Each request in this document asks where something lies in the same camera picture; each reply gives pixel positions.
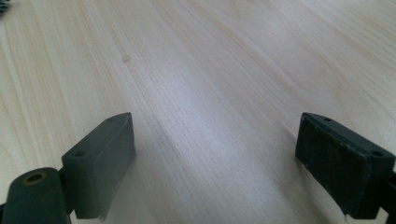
wood grain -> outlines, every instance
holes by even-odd
[[[392,0],[14,0],[0,20],[9,183],[131,111],[137,160],[105,223],[344,217],[294,159],[302,112],[396,153]],[[98,220],[73,223],[99,223]]]

